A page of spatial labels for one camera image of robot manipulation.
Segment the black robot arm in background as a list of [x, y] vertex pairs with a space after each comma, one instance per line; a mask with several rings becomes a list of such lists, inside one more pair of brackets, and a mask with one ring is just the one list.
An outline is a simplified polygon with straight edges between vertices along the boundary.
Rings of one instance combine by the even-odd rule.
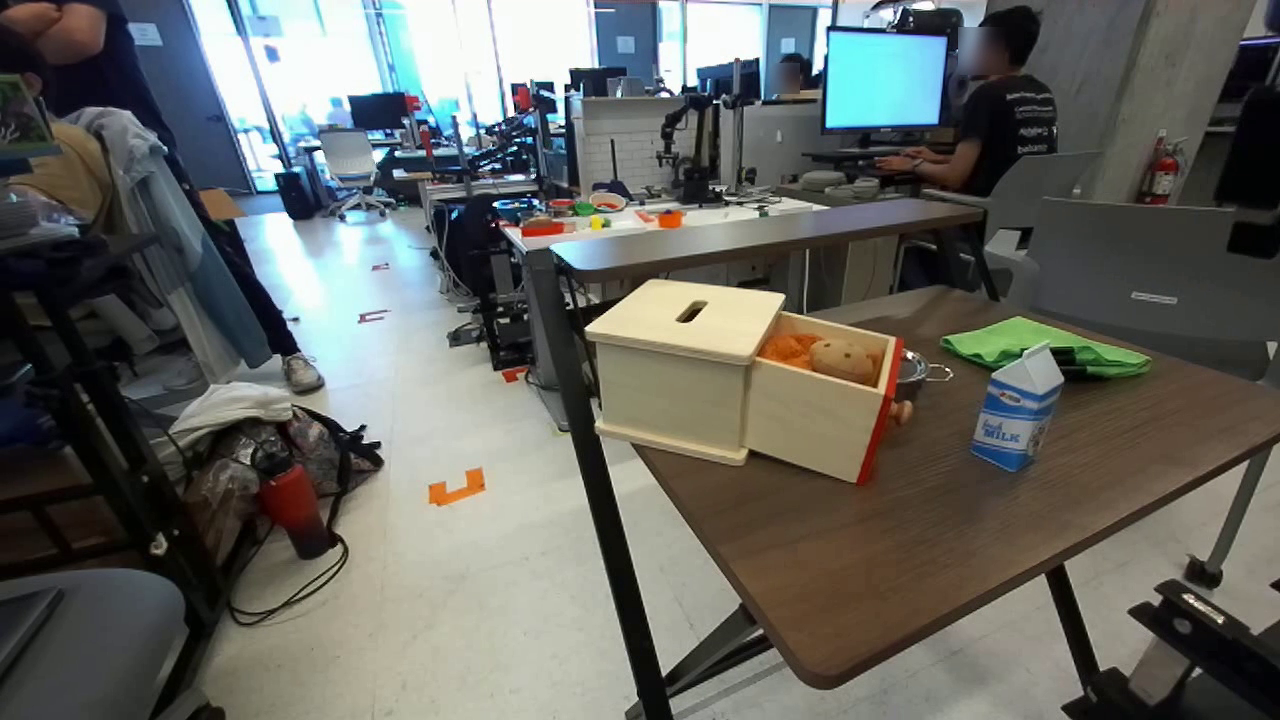
[[683, 90], [678, 102], [661, 119], [657, 158], [671, 172], [671, 195], [678, 203], [714, 203], [720, 163], [720, 119], [714, 98]]

